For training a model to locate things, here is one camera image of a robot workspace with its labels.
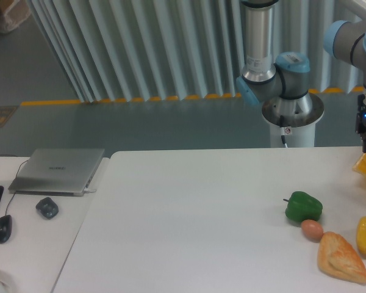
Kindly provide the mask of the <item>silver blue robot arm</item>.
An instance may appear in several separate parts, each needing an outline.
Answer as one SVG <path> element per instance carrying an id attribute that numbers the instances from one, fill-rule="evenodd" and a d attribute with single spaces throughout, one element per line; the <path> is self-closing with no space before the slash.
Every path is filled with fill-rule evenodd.
<path id="1" fill-rule="evenodd" d="M 246 12 L 245 66 L 236 86 L 248 104 L 260 104 L 273 148 L 312 147 L 324 114 L 322 100 L 309 93 L 309 59 L 300 52 L 273 56 L 274 1 L 243 1 Z M 366 1 L 345 1 L 360 21 L 336 21 L 323 37 L 325 51 L 361 70 L 355 131 L 366 153 Z"/>

